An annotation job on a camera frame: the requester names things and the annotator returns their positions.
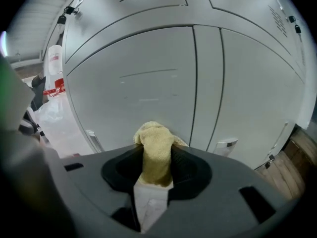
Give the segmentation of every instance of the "black latch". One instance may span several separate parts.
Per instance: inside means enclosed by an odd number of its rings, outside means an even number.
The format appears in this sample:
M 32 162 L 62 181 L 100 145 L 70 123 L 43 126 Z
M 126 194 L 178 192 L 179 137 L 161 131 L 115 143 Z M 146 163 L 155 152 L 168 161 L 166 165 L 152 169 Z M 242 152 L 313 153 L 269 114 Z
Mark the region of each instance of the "black latch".
M 273 161 L 273 160 L 275 160 L 275 157 L 271 154 L 269 157 L 269 161 L 268 162 L 266 162 L 266 164 L 265 164 L 265 168 L 266 169 L 268 169 L 270 166 L 271 166 L 271 162 Z
M 296 18 L 294 16 L 289 16 L 288 19 L 291 23 L 294 23 L 296 21 Z
M 70 14 L 73 13 L 74 9 L 75 9 L 74 7 L 66 6 L 65 9 L 64 9 L 64 13 L 70 15 Z
M 299 27 L 299 25 L 295 25 L 295 31 L 297 34 L 300 34 L 302 31 L 301 31 L 301 28 Z
M 64 15 L 59 16 L 59 17 L 58 17 L 58 20 L 57 20 L 57 23 L 58 23 L 58 24 L 65 25 L 65 23 L 66 23 L 66 17 L 65 17 Z

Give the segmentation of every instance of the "gray surface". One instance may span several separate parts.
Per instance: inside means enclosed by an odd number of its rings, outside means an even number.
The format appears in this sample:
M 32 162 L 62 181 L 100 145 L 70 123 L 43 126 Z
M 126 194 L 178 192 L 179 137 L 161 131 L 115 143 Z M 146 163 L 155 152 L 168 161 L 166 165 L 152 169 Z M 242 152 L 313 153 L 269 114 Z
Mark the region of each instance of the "gray surface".
M 101 164 L 97 163 L 103 164 L 135 146 L 90 156 L 73 157 L 63 160 L 62 163 L 56 151 L 50 148 L 44 148 L 43 151 L 32 137 L 20 133 L 6 133 L 2 137 L 6 144 L 1 147 L 3 152 L 7 153 L 1 157 L 5 174 L 11 182 L 14 182 L 18 193 L 22 192 L 25 195 L 27 191 L 25 182 L 32 185 L 32 193 L 24 198 L 25 202 L 32 207 L 41 207 L 40 212 L 44 215 L 53 213 L 52 216 L 57 218 L 53 219 L 55 226 L 58 220 L 63 220 L 64 225 L 69 225 L 68 217 L 70 217 L 78 237 L 139 237 L 141 235 L 109 217 L 112 204 L 123 206 L 124 204 L 120 205 L 123 203 L 123 198 L 113 190 L 104 189 L 107 183 L 105 181 L 101 183 Z M 194 199 L 171 201 L 167 211 L 149 232 L 143 235 L 144 237 L 200 238 L 212 235 L 224 238 L 244 231 L 251 232 L 244 237 L 254 237 L 256 233 L 259 235 L 259 231 L 263 234 L 270 230 L 276 225 L 276 218 L 280 220 L 287 213 L 278 211 L 268 221 L 259 225 L 240 195 L 238 191 L 240 188 L 255 187 L 275 210 L 284 208 L 286 200 L 254 171 L 237 161 L 206 154 L 197 149 L 188 147 L 183 149 L 204 159 L 210 165 L 211 182 Z M 76 162 L 84 163 L 85 166 L 76 171 L 65 170 L 65 164 Z M 89 182 L 92 184 L 90 189 L 83 189 Z
M 106 159 L 115 157 L 116 155 L 122 154 L 123 152 L 116 152 L 115 154 L 108 153 L 103 158 L 103 161 Z M 46 148 L 45 149 L 45 158 L 50 167 L 51 175 L 54 180 L 55 186 L 61 195 L 64 204 L 66 205 L 73 223 L 75 225 L 75 229 L 78 237 L 138 237 L 139 233 L 132 231 L 126 227 L 123 227 L 121 224 L 116 222 L 115 220 L 109 217 L 110 212 L 113 210 L 114 205 L 120 205 L 123 201 L 123 197 L 116 198 L 114 195 L 118 195 L 117 192 L 112 194 L 111 190 L 103 190 L 102 188 L 95 187 L 94 191 L 97 194 L 98 192 L 103 194 L 104 198 L 100 204 L 98 203 L 98 198 L 93 198 L 96 201 L 92 201 L 87 198 L 87 195 L 83 193 L 81 186 L 80 188 L 76 185 L 76 183 L 70 178 L 69 173 L 66 172 L 61 160 L 58 157 L 58 154 L 55 150 Z M 71 163 L 76 158 L 68 159 L 65 161 L 67 163 Z M 85 187 L 86 183 L 85 178 L 83 182 L 83 187 Z M 96 206 L 103 204 L 103 206 L 108 206 L 109 208 L 97 208 Z
M 197 49 L 197 93 L 190 146 L 206 151 L 218 117 L 223 79 L 220 30 L 194 26 Z
M 66 74 L 63 74 L 63 77 L 64 77 L 64 85 L 65 85 L 65 89 L 66 89 L 66 94 L 67 94 L 67 99 L 68 99 L 68 102 L 69 102 L 69 106 L 70 106 L 70 109 L 71 109 L 71 111 L 72 111 L 72 113 L 74 115 L 74 118 L 75 118 L 76 122 L 77 122 L 78 128 L 79 128 L 80 132 L 82 133 L 84 139 L 86 140 L 87 144 L 92 149 L 93 153 L 98 153 L 99 152 L 98 149 L 95 148 L 93 141 L 87 135 L 87 133 L 83 129 L 83 126 L 81 125 L 81 123 L 80 123 L 80 121 L 78 119 L 78 116 L 77 116 L 77 113 L 76 113 L 76 110 L 74 108 L 73 101 L 72 101 L 72 98 L 71 98 L 70 89 L 68 87 L 68 80 L 67 80 Z
M 238 142 L 229 154 L 255 169 L 262 164 L 288 121 L 297 75 L 275 53 L 243 35 L 222 30 L 224 90 L 209 152 L 227 138 Z
M 193 29 L 160 29 L 89 58 L 67 77 L 68 91 L 81 125 L 105 151 L 133 143 L 134 133 L 151 120 L 189 143 L 195 68 Z
M 171 201 L 167 211 L 148 231 L 149 235 L 224 238 L 258 226 L 239 193 L 239 189 L 245 186 L 254 186 L 275 210 L 286 203 L 282 195 L 242 163 L 182 148 L 208 162 L 212 171 L 211 182 L 195 199 Z
M 79 5 L 80 14 L 67 19 L 66 61 L 87 40 L 105 27 L 137 12 L 165 6 L 186 4 L 185 0 L 84 0 Z
M 67 61 L 64 56 L 62 57 L 65 76 L 91 54 L 133 34 L 168 26 L 209 25 L 230 29 L 258 40 L 285 59 L 300 77 L 303 80 L 305 79 L 294 58 L 269 33 L 239 16 L 212 9 L 209 0 L 186 1 L 188 6 L 161 7 L 143 12 L 139 11 L 137 14 L 108 26 L 95 37 L 88 40 L 85 46 L 81 47 L 71 59 Z M 72 20 L 74 20 L 72 17 L 67 19 L 68 22 Z M 70 31 L 72 31 L 71 27 L 65 33 L 68 34 Z
M 94 154 L 61 160 L 65 166 L 73 163 L 84 165 L 83 168 L 68 172 L 68 175 L 76 187 L 109 216 L 122 207 L 129 196 L 127 193 L 113 190 L 101 176 L 105 162 L 117 155 L 119 154 L 110 152 L 106 155 Z

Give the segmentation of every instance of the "white plastic bag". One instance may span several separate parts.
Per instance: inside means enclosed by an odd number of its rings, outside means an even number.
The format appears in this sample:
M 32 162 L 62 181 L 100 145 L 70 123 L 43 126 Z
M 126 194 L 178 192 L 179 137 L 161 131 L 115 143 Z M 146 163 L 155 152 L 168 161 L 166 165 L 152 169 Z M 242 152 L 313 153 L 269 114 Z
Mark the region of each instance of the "white plastic bag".
M 56 75 L 63 72 L 61 63 L 62 47 L 54 45 L 49 48 L 49 72 L 50 75 Z
M 80 155 L 93 153 L 79 130 L 65 92 L 43 104 L 35 114 L 37 123 L 60 158 L 73 156 L 76 153 Z
M 43 64 L 43 74 L 46 77 L 45 90 L 54 89 L 55 88 L 55 81 L 60 79 L 60 78 L 63 78 L 63 73 L 61 72 L 62 71 L 61 54 L 60 54 L 60 56 L 58 56 L 58 59 L 52 60 L 52 62 L 50 62 L 50 59 L 52 59 L 54 57 L 53 56 L 54 52 L 50 48 L 49 48 L 50 52 L 48 51 L 45 54 L 44 64 Z M 58 68 L 56 68 L 56 70 L 54 69 L 54 63 L 58 64 Z

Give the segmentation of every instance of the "wooden floor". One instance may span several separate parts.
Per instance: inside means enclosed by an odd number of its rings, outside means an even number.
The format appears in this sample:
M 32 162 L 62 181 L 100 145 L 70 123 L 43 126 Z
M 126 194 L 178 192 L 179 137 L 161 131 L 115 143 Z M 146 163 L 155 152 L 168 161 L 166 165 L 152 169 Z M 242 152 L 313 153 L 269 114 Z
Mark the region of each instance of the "wooden floor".
M 268 169 L 263 165 L 257 168 L 256 172 L 289 200 L 298 198 L 304 193 L 305 183 L 283 151 L 275 156 Z

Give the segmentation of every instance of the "metal cabinet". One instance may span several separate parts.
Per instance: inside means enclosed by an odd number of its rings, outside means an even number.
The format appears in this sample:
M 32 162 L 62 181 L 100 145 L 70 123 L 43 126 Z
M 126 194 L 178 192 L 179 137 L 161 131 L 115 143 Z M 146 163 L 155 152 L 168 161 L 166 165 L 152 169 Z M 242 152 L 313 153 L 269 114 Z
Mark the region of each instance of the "metal cabinet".
M 75 0 L 78 13 L 67 20 L 65 62 L 90 38 L 111 24 L 133 14 L 153 8 L 179 6 L 186 0 Z
M 300 79 L 276 53 L 241 34 L 221 30 L 224 87 L 209 152 L 226 140 L 237 140 L 229 157 L 256 168 L 276 144 L 289 112 L 294 79 Z
M 78 120 L 101 150 L 133 143 L 147 121 L 189 143 L 195 106 L 192 27 L 141 33 L 97 52 L 67 76 Z

